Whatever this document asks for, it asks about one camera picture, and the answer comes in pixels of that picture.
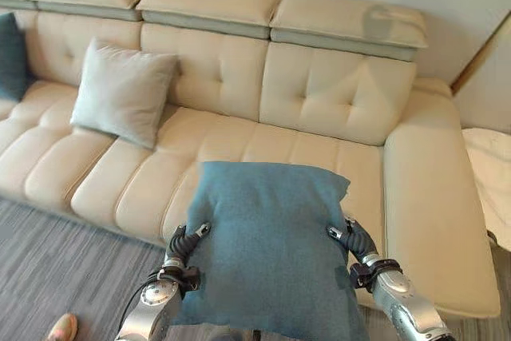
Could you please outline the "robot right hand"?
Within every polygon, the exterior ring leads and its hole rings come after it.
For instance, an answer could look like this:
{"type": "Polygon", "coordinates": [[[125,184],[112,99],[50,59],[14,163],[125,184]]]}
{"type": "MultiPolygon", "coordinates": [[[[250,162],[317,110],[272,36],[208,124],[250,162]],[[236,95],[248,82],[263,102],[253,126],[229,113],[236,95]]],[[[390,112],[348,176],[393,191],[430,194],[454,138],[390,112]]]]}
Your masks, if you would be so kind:
{"type": "Polygon", "coordinates": [[[359,263],[364,263],[367,256],[378,253],[376,245],[370,234],[357,220],[350,216],[347,216],[344,220],[346,226],[344,231],[333,225],[327,225],[327,235],[352,253],[359,263]]]}

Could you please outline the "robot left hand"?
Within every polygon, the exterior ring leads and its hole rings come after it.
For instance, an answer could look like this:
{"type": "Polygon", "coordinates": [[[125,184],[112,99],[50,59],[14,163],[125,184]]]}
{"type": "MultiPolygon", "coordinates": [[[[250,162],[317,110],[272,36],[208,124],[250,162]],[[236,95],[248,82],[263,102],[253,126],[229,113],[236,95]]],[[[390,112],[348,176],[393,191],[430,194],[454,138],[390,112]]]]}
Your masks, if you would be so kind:
{"type": "Polygon", "coordinates": [[[187,226],[185,224],[178,225],[168,241],[165,260],[179,259],[183,264],[186,264],[200,240],[209,233],[211,227],[209,222],[205,222],[197,230],[187,234],[187,226]]]}

